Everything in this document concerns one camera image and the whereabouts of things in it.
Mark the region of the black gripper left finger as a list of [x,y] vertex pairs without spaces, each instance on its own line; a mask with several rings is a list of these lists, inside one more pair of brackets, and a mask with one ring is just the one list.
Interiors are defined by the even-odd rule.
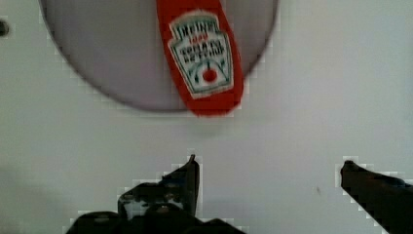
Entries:
[[144,215],[155,205],[174,205],[194,215],[200,186],[200,165],[192,154],[186,164],[159,182],[142,182],[118,199],[118,214],[126,219]]

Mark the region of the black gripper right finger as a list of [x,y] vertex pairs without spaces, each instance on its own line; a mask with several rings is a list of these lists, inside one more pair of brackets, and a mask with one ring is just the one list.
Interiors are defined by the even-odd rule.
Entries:
[[412,234],[411,184],[368,171],[350,160],[344,163],[340,176],[343,190],[389,234]]

